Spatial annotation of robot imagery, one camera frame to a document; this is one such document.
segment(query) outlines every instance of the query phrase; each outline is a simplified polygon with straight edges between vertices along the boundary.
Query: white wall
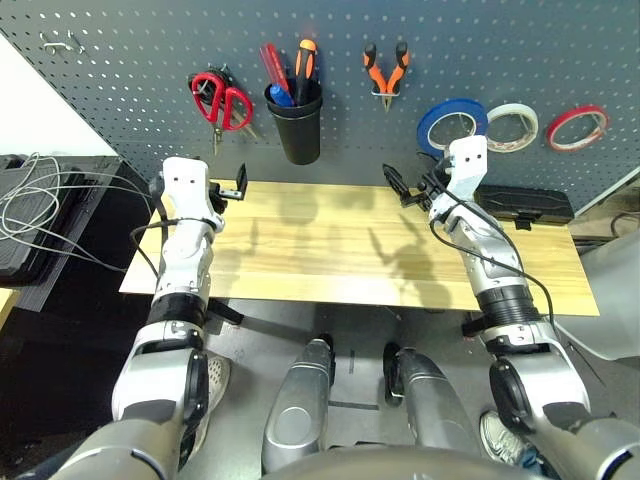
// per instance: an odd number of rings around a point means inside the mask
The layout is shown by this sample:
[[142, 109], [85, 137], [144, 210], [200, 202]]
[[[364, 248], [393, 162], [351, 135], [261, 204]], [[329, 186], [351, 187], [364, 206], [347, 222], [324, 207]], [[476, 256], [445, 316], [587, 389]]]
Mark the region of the white wall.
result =
[[0, 35], [0, 154], [116, 155]]

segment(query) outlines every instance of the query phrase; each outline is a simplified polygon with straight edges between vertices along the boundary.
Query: red tape roll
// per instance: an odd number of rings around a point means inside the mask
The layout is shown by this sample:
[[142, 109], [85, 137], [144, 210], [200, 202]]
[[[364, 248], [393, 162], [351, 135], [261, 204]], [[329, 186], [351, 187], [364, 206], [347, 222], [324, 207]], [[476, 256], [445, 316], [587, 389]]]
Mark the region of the red tape roll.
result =
[[[596, 117], [596, 127], [589, 135], [573, 143], [557, 143], [555, 141], [554, 137], [561, 127], [569, 123], [571, 120], [575, 120], [576, 118], [583, 117], [585, 115], [593, 115]], [[582, 107], [574, 108], [573, 110], [563, 113], [551, 123], [547, 130], [547, 142], [549, 142], [551, 148], [556, 152], [575, 152], [598, 141], [604, 135], [609, 123], [610, 120], [607, 112], [597, 105], [584, 105]]]

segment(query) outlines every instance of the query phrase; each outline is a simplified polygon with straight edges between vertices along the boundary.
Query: pen holder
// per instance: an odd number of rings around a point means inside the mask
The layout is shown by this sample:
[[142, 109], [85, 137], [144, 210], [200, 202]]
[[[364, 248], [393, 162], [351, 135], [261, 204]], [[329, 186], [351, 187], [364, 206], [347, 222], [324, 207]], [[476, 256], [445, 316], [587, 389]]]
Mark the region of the pen holder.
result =
[[[295, 91], [295, 79], [288, 79], [290, 91]], [[295, 165], [308, 165], [320, 156], [320, 107], [322, 87], [311, 80], [309, 102], [301, 107], [280, 107], [274, 103], [267, 87], [264, 96], [276, 121], [280, 141], [287, 159]]]

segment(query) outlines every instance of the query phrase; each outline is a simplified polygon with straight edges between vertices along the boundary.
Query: tape roll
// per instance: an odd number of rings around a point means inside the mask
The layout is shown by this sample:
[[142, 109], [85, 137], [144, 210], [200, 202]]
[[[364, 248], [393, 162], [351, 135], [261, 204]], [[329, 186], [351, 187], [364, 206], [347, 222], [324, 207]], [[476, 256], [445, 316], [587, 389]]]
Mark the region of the tape roll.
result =
[[[558, 143], [555, 141], [555, 135], [560, 128], [571, 120], [584, 117], [585, 115], [592, 116], [596, 122], [596, 127], [589, 135], [573, 143]], [[556, 152], [575, 152], [576, 150], [582, 150], [602, 138], [609, 123], [609, 115], [607, 115], [607, 112], [605, 112], [602, 107], [598, 107], [597, 105], [583, 105], [582, 107], [574, 108], [573, 110], [563, 113], [551, 123], [547, 130], [547, 142], [549, 142], [551, 148]]]
[[431, 139], [431, 130], [440, 120], [451, 115], [462, 115], [471, 120], [473, 126], [468, 136], [484, 135], [489, 122], [484, 107], [468, 98], [454, 98], [436, 105], [429, 110], [418, 123], [418, 145], [425, 153], [441, 157], [447, 145], [441, 145]]
[[527, 130], [526, 133], [518, 140], [510, 142], [499, 142], [492, 140], [487, 135], [487, 148], [492, 152], [510, 153], [523, 149], [531, 142], [533, 142], [538, 135], [538, 115], [533, 111], [531, 107], [522, 105], [521, 103], [507, 103], [506, 105], [500, 105], [487, 113], [487, 120], [489, 125], [494, 120], [509, 115], [518, 115], [524, 123], [524, 127]]

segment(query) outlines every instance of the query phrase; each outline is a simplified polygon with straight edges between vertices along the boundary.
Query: gray pegboard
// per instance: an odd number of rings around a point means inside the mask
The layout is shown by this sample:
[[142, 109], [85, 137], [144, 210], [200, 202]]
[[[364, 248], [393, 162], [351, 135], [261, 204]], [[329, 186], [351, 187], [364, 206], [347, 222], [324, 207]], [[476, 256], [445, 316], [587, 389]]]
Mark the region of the gray pegboard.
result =
[[[113, 0], [99, 6], [0, 0], [0, 17], [2, 33], [146, 177], [174, 154], [200, 155], [214, 175], [227, 178], [243, 161], [250, 178], [260, 180], [382, 184], [383, 161], [417, 177], [424, 166], [414, 155], [416, 125], [453, 97], [487, 109], [522, 102], [538, 113], [536, 142], [517, 153], [490, 153], [486, 182], [563, 190], [577, 209], [640, 163], [637, 0]], [[40, 32], [52, 40], [68, 29], [86, 53], [50, 56], [40, 48]], [[318, 44], [325, 102], [321, 157], [297, 167], [285, 160], [264, 104], [267, 75], [258, 49], [272, 41], [286, 50], [290, 65], [303, 36]], [[399, 39], [409, 43], [411, 65], [385, 114], [369, 94], [362, 48], [375, 41], [389, 74]], [[185, 79], [225, 63], [256, 105], [253, 125], [261, 139], [226, 133], [212, 161], [211, 129]], [[572, 154], [551, 151], [544, 129], [586, 103], [610, 114], [605, 139]], [[585, 121], [561, 134], [575, 137], [589, 127]], [[517, 120], [505, 121], [491, 133], [513, 136], [518, 128]]]

